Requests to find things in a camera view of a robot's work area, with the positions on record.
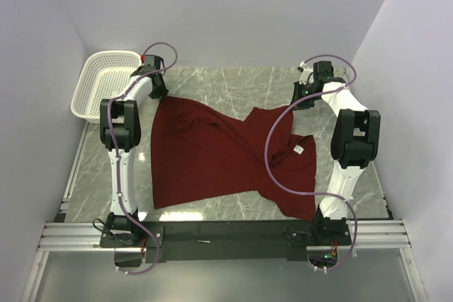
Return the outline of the white perforated plastic basket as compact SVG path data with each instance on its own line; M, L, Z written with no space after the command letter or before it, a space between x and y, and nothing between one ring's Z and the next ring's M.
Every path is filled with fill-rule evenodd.
M98 124L100 103L123 93L131 74L141 65L140 56L127 50L108 50L92 54L81 71L71 112L89 123Z

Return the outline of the dark red t shirt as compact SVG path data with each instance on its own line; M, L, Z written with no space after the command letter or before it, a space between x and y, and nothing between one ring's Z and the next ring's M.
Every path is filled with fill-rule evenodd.
M237 120L195 100L161 100L151 129L154 207L256 191L285 216L311 220L316 143L292 133L292 113L273 127L284 110L253 108Z

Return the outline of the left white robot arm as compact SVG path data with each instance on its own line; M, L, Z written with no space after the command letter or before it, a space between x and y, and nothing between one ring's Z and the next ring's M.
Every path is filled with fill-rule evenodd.
M139 105L147 97L159 99L168 93L164 83L166 66L162 57L145 52L124 90L100 102L100 140L111 166L112 199L106 220L94 219L101 232L101 247L135 247L159 237L139 221L134 190L134 158L141 141Z

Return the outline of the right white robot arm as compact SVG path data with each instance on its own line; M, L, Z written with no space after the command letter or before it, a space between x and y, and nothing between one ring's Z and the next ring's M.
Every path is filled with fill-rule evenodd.
M319 61L312 67L301 62L298 71L306 80L294 83L294 109L309 109L322 100L336 116L331 138L333 172L310 229L313 241L325 245L349 235L348 204L359 177L377 156L381 115L355 98L348 82L334 74L330 61Z

